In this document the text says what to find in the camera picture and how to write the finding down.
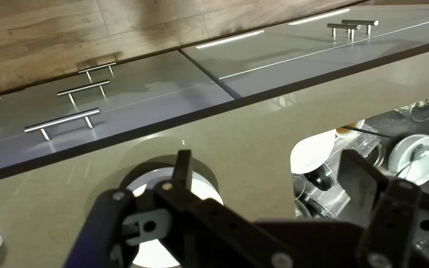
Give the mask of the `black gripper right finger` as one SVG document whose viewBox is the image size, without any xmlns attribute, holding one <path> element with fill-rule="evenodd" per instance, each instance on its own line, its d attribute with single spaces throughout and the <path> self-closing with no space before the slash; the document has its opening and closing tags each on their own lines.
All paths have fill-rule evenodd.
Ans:
<svg viewBox="0 0 429 268">
<path fill-rule="evenodd" d="M 364 183 L 367 205 L 344 220 L 262 222 L 291 268 L 429 268 L 429 193 L 387 179 L 357 152 L 344 150 L 341 185 Z"/>
</svg>

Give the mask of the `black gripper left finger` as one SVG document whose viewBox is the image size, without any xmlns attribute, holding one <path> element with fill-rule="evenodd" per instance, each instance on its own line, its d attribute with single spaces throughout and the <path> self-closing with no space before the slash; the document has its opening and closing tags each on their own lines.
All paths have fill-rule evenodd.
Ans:
<svg viewBox="0 0 429 268">
<path fill-rule="evenodd" d="M 64 268 L 128 268 L 139 247 L 159 241 L 183 268 L 291 268 L 287 247 L 214 199 L 190 192 L 192 153 L 180 150 L 169 179 L 135 196 L 99 193 Z"/>
</svg>

